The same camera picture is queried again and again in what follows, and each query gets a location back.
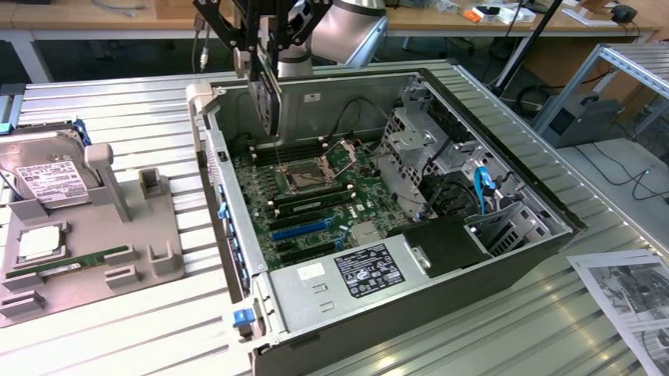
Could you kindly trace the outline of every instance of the motherboard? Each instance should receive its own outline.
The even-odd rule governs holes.
[[[270,270],[382,240],[410,222],[375,153],[345,139],[321,144],[319,153],[295,160],[277,152],[271,164],[253,152],[234,159]]]

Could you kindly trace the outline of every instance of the power supply label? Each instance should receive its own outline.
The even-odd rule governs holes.
[[[84,180],[72,161],[18,167],[18,174],[40,202],[86,196]]]
[[[349,292],[362,298],[405,281],[385,244],[334,258]]]

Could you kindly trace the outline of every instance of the black pole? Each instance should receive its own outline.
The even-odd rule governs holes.
[[[537,26],[537,29],[530,35],[530,40],[525,44],[525,47],[522,47],[522,50],[520,52],[518,58],[513,62],[512,69],[509,69],[509,73],[504,77],[502,82],[493,87],[493,94],[496,96],[501,96],[504,90],[506,89],[509,82],[512,81],[513,75],[516,74],[516,71],[521,67],[522,61],[525,60],[526,54],[530,52],[532,45],[534,44],[534,41],[537,38],[540,38],[541,33],[544,32],[544,28],[548,25],[548,22],[552,20],[553,15],[556,14],[556,11],[561,7],[562,0],[554,0],[552,7],[548,9],[546,14],[544,15],[544,18],[541,19],[541,22]]]

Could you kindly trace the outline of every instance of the hard drive label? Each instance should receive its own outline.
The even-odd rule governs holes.
[[[18,167],[18,174],[40,202],[86,196],[84,180],[72,161]]]
[[[349,292],[362,298],[405,281],[385,244],[334,258]]]

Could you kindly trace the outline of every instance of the hard drive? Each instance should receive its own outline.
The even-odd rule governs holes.
[[[88,190],[102,184],[68,124],[18,129],[0,137],[0,170],[19,199],[36,198],[51,209],[87,202]]]

